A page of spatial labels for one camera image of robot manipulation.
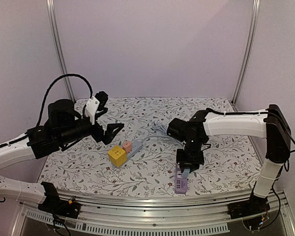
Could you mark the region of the light blue plug adapter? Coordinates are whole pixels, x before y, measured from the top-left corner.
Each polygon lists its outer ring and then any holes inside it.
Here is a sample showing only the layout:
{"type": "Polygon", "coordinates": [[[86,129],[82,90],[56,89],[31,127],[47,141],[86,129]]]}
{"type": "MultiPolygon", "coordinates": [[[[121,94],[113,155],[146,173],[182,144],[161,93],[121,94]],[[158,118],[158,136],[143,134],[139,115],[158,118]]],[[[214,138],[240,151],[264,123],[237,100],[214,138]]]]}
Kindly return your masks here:
{"type": "Polygon", "coordinates": [[[189,173],[190,173],[190,168],[185,168],[184,171],[181,173],[181,176],[183,178],[188,178],[189,173]]]}

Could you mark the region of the pink plug adapter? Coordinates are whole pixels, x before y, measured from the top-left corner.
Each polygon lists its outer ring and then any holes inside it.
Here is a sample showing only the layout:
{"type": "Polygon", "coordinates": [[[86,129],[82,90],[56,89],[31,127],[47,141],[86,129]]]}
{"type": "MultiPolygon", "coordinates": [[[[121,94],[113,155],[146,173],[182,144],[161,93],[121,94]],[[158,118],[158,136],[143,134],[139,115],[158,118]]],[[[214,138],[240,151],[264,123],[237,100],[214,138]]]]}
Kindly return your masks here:
{"type": "Polygon", "coordinates": [[[126,154],[129,154],[132,151],[132,142],[131,141],[126,141],[122,145],[122,149],[126,152],[126,154]]]}

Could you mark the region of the purple power strip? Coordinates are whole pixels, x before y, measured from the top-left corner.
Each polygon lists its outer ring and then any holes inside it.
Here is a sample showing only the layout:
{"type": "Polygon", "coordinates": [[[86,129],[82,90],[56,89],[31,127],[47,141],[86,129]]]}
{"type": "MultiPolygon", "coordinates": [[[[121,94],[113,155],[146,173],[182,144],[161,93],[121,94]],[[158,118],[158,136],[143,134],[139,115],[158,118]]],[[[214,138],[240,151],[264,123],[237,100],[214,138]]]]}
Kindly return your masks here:
{"type": "Polygon", "coordinates": [[[175,194],[186,194],[188,189],[187,179],[182,177],[181,171],[178,165],[176,165],[174,187],[175,187],[175,194]]]}

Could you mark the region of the yellow cube socket adapter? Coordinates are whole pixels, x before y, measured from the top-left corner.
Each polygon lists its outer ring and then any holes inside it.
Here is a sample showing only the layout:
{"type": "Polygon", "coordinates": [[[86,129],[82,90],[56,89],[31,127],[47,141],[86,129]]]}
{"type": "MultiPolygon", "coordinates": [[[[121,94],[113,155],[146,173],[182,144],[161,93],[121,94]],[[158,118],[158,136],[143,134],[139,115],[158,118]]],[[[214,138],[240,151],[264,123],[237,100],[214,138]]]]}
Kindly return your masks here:
{"type": "Polygon", "coordinates": [[[120,167],[127,160],[126,152],[120,146],[115,146],[108,151],[108,157],[110,162],[116,167],[120,167]]]}

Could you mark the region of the blue power strip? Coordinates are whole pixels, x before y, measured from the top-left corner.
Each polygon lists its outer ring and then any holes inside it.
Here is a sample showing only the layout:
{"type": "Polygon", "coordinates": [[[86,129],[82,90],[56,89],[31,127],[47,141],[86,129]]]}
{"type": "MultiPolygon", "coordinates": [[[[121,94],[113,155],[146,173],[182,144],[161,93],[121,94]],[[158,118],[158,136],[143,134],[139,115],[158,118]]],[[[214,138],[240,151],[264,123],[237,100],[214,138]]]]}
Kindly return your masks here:
{"type": "Polygon", "coordinates": [[[142,149],[142,142],[140,141],[133,141],[132,142],[132,150],[127,154],[127,159],[131,159],[136,153],[138,153],[142,149]]]}

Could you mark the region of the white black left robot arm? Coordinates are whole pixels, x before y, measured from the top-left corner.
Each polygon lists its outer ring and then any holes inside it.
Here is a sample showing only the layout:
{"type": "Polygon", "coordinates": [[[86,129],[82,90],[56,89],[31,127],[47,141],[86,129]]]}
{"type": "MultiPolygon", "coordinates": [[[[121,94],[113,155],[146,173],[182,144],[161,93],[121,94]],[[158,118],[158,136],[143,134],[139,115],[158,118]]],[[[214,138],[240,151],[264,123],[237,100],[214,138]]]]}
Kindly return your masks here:
{"type": "MultiPolygon", "coordinates": [[[[17,163],[47,157],[57,151],[65,151],[83,138],[91,136],[97,143],[109,144],[124,127],[122,123],[110,123],[104,129],[97,119],[106,114],[108,95],[104,91],[93,94],[89,81],[79,75],[72,77],[83,80],[90,96],[81,113],[74,108],[70,99],[59,99],[48,105],[48,119],[41,124],[39,116],[35,127],[20,136],[0,144],[0,170],[17,163]]],[[[7,198],[36,203],[40,210],[60,213],[75,202],[61,200],[52,183],[29,183],[0,176],[0,203],[7,198]]]]}

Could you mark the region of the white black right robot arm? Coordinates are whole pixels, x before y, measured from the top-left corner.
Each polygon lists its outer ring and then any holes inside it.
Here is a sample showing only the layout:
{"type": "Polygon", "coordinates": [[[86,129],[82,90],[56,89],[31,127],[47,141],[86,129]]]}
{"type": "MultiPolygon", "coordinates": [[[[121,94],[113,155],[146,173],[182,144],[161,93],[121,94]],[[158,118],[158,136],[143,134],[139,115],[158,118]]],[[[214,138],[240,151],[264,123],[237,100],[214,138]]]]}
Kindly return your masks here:
{"type": "Polygon", "coordinates": [[[218,112],[211,108],[197,111],[190,120],[173,119],[167,135],[183,142],[177,150],[176,163],[188,175],[204,164],[203,146],[211,136],[245,135],[265,138],[266,157],[249,200],[229,209],[244,209],[248,214],[268,210],[267,196],[283,165],[289,161],[291,145],[295,145],[291,130],[280,110],[271,104],[265,110],[252,112],[218,112]]]}

